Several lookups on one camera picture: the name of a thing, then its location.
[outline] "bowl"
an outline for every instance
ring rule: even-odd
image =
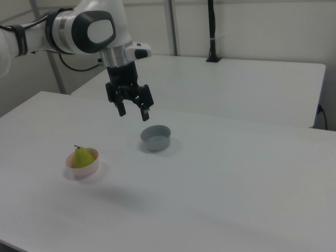
[[[150,151],[160,151],[168,147],[171,130],[164,125],[154,125],[141,132],[140,138]]]
[[[75,152],[72,152],[66,159],[65,161],[65,165],[72,171],[72,173],[74,174],[74,176],[76,177],[84,177],[84,176],[88,176],[91,173],[95,172],[96,169],[98,168],[99,165],[99,160],[98,160],[98,151],[96,149],[93,148],[86,148],[93,156],[94,158],[94,162],[92,164],[89,164],[87,166],[84,166],[82,168],[76,168],[74,166],[74,162],[73,162],[73,156],[75,154]]]

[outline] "pear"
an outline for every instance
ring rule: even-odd
[[[85,149],[82,146],[77,146],[77,145],[75,145],[75,147],[77,147],[75,149],[75,154],[73,157],[74,158],[73,165],[75,168],[82,168],[94,162],[95,159],[93,158],[92,154],[87,149]]]

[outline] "gray bowl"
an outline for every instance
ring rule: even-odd
[[[154,125],[141,132],[140,138],[150,151],[160,151],[168,147],[171,131],[167,126]]]

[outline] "pink bowl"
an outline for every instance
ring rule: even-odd
[[[96,149],[93,148],[86,148],[93,156],[94,158],[94,162],[88,166],[82,167],[82,168],[75,168],[74,167],[74,162],[73,162],[73,156],[75,154],[75,152],[72,152],[70,155],[68,155],[66,161],[65,161],[65,165],[72,171],[72,173],[74,174],[74,176],[76,177],[84,177],[87,175],[90,175],[91,173],[93,173],[99,165],[99,160],[98,160],[98,151]]]

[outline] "table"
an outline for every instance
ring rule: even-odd
[[[172,130],[156,153],[140,143]],[[76,180],[74,144],[100,167]],[[0,118],[0,240],[27,252],[334,251],[336,134],[41,92]]]
[[[157,108],[312,127],[325,65],[158,56],[136,61]],[[72,93],[107,100],[103,71]]]

